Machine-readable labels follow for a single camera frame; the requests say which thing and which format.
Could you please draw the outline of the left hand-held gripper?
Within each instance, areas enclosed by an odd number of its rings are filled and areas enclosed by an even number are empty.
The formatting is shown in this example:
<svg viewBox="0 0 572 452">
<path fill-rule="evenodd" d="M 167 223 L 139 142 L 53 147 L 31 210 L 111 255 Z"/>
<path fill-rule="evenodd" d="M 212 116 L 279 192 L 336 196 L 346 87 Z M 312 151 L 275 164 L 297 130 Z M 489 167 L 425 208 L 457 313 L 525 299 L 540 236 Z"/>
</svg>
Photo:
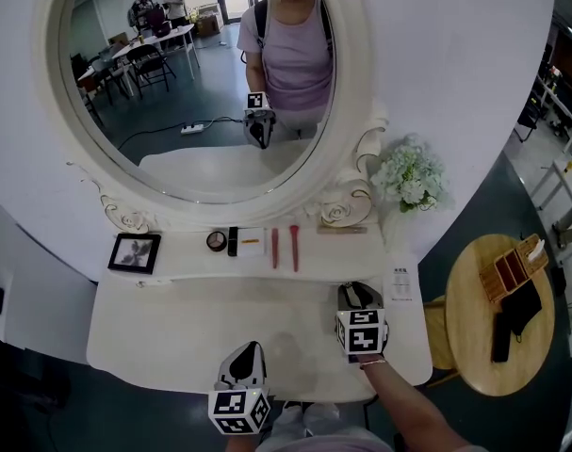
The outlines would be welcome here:
<svg viewBox="0 0 572 452">
<path fill-rule="evenodd" d="M 208 393 L 208 418 L 225 436 L 257 435 L 270 415 L 267 377 L 261 345 L 237 348 L 221 364 L 219 381 Z M 243 381 L 246 385 L 233 385 Z"/>
</svg>

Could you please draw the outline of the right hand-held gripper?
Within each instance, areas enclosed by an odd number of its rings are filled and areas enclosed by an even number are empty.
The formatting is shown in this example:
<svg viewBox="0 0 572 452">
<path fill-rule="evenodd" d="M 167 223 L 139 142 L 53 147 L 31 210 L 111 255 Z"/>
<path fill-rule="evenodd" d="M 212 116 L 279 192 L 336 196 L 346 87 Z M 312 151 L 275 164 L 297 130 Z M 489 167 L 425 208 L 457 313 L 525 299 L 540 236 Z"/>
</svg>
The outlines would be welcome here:
<svg viewBox="0 0 572 452">
<path fill-rule="evenodd" d="M 335 314 L 336 338 L 344 354 L 382 354 L 389 335 L 382 294 L 360 282 L 358 298 L 352 283 L 343 283 L 338 286 L 337 306 L 344 310 Z"/>
</svg>

